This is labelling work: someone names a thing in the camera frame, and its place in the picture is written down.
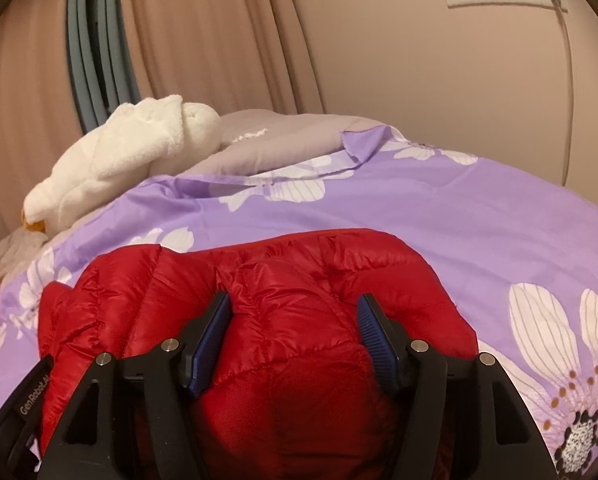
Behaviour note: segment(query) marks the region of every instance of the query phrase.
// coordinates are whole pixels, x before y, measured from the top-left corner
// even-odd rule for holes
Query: stuffed duck
[[[28,193],[24,227],[55,235],[147,177],[188,170],[220,149],[218,123],[210,106],[179,95],[120,105]]]

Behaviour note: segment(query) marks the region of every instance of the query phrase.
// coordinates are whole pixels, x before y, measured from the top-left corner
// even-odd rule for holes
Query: beige wall
[[[598,19],[566,0],[575,65],[568,187],[598,204]],[[568,129],[556,12],[445,0],[295,0],[327,112],[559,183]]]

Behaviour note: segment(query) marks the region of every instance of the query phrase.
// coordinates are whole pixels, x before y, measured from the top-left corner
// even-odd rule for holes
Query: beige curtain
[[[66,53],[66,0],[13,0],[0,17],[0,239],[31,188],[81,135]]]
[[[221,113],[322,113],[292,0],[121,0],[142,97]],[[0,17],[0,239],[31,188],[79,139],[66,0],[13,0]]]
[[[292,0],[121,0],[142,97],[323,113]]]

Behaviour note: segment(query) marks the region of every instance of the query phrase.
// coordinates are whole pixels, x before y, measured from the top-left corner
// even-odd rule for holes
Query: red down jacket
[[[234,317],[212,386],[189,410],[215,480],[379,478],[398,411],[356,326],[366,292],[413,337],[448,355],[477,353],[434,271],[389,234],[316,232],[187,254],[124,247],[95,259],[74,288],[44,290],[39,346],[55,367],[42,449],[100,352],[149,351],[217,290],[230,293]]]

